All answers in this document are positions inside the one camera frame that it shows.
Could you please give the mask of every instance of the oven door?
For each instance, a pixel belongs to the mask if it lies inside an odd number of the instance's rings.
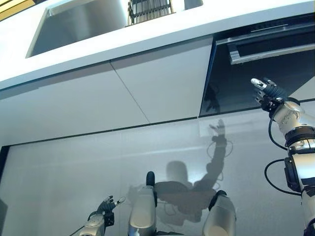
[[[251,78],[267,77],[299,100],[315,98],[314,22],[215,41],[200,116],[258,107]]]

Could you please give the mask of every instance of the white countertop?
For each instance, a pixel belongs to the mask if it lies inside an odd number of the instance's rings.
[[[25,58],[48,0],[0,22],[0,89],[258,22],[314,11],[313,0],[204,0],[204,5]]]

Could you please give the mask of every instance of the white cabinet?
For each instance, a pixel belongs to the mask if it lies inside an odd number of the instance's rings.
[[[10,94],[17,89],[18,95]],[[109,63],[0,93],[2,145],[146,123],[147,119]]]
[[[150,123],[196,117],[212,37],[165,46],[111,61]]]

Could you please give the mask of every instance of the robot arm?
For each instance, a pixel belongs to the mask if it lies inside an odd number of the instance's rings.
[[[88,221],[81,230],[79,236],[104,236],[105,229],[114,225],[114,213],[112,210],[125,201],[125,197],[114,202],[113,196],[107,197],[88,217]]]
[[[288,98],[286,92],[271,80],[252,79],[251,82],[259,89],[256,101],[269,112],[271,122],[274,120],[278,124],[285,137],[289,156],[284,159],[286,181],[289,188],[301,193],[306,225],[304,235],[314,236],[315,118],[306,114],[298,100]]]

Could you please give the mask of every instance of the stainless steel sink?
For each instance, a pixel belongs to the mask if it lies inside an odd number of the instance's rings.
[[[72,0],[46,9],[27,58],[127,26],[128,0]]]

